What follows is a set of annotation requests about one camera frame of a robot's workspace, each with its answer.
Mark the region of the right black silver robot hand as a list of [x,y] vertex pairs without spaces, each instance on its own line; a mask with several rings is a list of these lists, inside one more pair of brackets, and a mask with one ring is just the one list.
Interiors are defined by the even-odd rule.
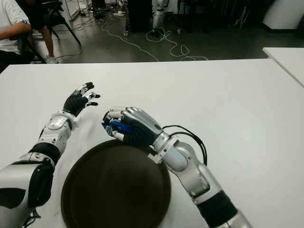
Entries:
[[152,146],[163,129],[144,110],[112,107],[101,122],[109,136],[133,146]]

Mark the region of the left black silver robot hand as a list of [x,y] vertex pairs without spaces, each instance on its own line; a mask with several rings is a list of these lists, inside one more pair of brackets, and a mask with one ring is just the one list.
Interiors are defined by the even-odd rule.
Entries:
[[63,111],[77,117],[83,109],[88,106],[98,106],[97,102],[92,99],[100,98],[101,96],[95,92],[86,93],[94,88],[93,82],[87,82],[75,89],[64,103]]

